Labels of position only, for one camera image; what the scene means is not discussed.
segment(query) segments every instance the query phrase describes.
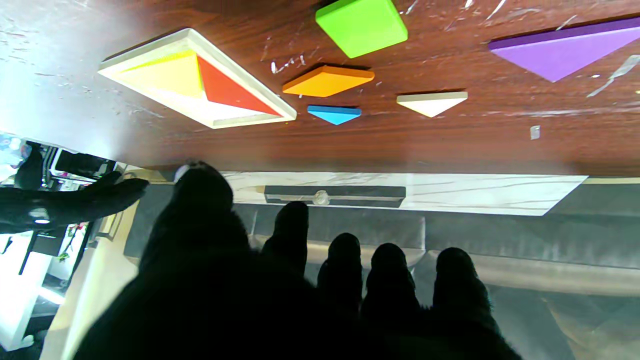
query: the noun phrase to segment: wooden table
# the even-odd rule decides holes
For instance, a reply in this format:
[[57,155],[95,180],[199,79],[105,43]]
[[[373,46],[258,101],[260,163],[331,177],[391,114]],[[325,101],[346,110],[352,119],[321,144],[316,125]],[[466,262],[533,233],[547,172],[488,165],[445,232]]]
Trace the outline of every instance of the wooden table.
[[[494,38],[640,12],[637,0],[395,0],[407,42],[348,59],[314,21],[317,1],[5,0],[0,3],[0,130],[143,167],[201,158],[221,170],[640,176],[640,69],[587,94],[636,41],[558,83],[487,50]],[[299,111],[294,122],[212,130],[96,71],[129,47],[195,28]],[[278,74],[271,71],[292,60]],[[317,63],[376,79],[326,99],[282,85]],[[434,119],[397,94],[465,89]],[[308,104],[359,106],[341,126]],[[541,138],[531,140],[531,126]]]

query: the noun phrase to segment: white triangle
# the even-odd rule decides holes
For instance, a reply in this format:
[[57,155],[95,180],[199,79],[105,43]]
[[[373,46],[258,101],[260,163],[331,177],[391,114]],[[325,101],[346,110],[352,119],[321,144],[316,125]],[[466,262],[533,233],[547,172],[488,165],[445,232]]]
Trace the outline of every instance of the white triangle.
[[434,117],[467,100],[467,97],[467,92],[401,95],[397,98],[397,103],[428,117]]

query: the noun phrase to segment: purple triangle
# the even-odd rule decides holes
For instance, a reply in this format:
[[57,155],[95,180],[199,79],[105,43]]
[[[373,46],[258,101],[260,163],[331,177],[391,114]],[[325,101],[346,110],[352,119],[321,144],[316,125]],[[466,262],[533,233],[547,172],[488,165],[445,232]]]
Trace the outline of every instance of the purple triangle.
[[555,83],[640,38],[640,17],[489,43],[491,52]]

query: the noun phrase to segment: yellow triangle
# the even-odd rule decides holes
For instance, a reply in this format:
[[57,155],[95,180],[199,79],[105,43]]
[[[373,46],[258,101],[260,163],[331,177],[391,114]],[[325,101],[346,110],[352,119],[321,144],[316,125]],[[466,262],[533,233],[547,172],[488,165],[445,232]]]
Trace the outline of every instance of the yellow triangle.
[[204,92],[198,56],[192,50],[144,63],[121,72],[119,77],[137,88],[155,88],[198,99]]

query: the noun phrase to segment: green square block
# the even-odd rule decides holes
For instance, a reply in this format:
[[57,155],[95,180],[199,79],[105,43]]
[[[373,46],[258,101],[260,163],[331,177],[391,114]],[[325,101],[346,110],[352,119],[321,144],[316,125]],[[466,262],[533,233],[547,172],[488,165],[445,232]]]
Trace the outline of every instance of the green square block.
[[391,0],[340,0],[318,10],[316,22],[350,58],[408,38]]

